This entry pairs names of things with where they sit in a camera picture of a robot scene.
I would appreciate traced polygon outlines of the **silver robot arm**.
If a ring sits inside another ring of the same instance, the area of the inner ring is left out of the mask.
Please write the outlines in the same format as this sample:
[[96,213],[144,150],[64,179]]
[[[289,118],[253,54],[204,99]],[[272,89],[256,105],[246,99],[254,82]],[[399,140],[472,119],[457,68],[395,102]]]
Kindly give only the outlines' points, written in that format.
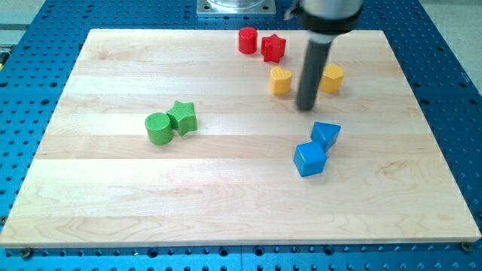
[[358,26],[362,9],[362,0],[294,0],[283,19],[299,17],[309,41],[328,44]]

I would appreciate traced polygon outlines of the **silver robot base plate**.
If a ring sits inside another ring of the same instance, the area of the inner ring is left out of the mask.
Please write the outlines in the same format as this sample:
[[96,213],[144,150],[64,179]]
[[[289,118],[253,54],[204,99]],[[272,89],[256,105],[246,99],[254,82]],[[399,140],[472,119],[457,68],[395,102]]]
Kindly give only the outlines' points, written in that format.
[[198,15],[275,13],[274,0],[197,0]]

